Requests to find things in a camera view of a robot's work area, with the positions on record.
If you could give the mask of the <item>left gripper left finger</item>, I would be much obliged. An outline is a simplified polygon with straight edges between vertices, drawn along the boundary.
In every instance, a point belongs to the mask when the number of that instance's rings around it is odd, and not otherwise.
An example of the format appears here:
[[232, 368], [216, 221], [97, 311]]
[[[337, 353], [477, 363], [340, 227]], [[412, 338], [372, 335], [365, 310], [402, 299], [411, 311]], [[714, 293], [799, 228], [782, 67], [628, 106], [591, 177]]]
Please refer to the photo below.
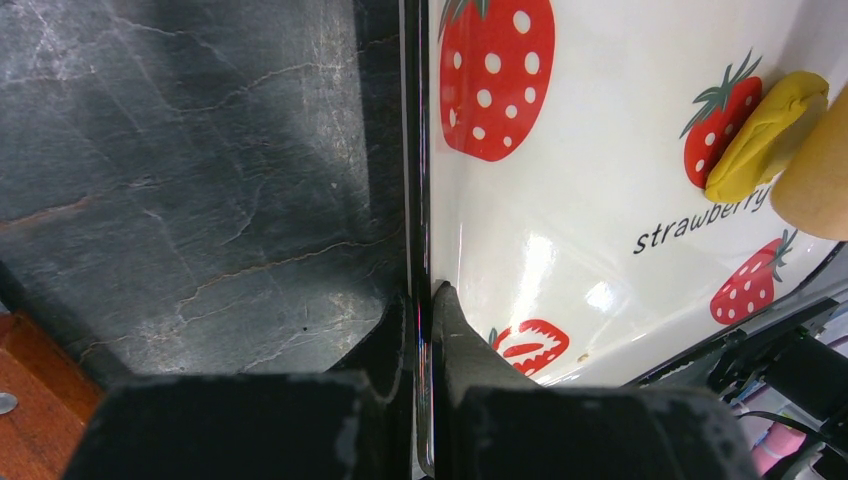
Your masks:
[[67, 479], [407, 479], [412, 373], [405, 295], [330, 369], [160, 375], [114, 387]]

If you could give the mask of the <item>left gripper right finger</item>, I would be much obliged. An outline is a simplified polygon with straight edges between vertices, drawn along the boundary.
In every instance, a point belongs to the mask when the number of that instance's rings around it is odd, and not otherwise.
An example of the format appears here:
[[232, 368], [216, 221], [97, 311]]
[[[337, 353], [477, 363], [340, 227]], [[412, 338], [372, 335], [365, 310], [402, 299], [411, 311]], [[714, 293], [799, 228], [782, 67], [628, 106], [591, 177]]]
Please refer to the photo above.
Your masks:
[[679, 388], [544, 388], [468, 324], [456, 289], [432, 300], [439, 479], [754, 479], [729, 408]]

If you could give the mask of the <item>white strawberry tray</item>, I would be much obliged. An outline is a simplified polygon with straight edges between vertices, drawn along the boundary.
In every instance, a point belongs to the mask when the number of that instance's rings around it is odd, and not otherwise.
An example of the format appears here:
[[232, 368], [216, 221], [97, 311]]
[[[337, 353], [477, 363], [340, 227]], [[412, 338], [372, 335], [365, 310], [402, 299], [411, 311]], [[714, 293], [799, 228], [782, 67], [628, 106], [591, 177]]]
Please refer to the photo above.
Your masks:
[[722, 340], [847, 298], [847, 249], [706, 181], [794, 71], [847, 80], [843, 1], [403, 1], [418, 455], [435, 432], [434, 296], [541, 386], [679, 378]]

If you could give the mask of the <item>yellow dough lump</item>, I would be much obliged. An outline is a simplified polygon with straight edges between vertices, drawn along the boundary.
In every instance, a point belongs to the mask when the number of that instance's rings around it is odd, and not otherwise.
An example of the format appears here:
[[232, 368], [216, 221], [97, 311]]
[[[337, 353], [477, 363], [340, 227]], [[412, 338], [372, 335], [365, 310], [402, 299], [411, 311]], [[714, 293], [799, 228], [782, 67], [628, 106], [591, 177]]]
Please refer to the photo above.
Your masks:
[[778, 81], [745, 120], [707, 177], [705, 196], [736, 203], [770, 183], [828, 110], [829, 83], [796, 71]]

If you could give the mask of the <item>wooden roller with handle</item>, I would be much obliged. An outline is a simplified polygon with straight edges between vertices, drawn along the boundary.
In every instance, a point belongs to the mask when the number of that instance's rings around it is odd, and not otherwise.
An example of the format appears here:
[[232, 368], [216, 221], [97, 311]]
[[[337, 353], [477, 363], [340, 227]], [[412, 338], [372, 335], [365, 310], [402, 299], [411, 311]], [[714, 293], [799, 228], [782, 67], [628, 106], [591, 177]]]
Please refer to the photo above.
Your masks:
[[774, 211], [809, 235], [847, 239], [847, 90], [823, 114], [771, 192]]

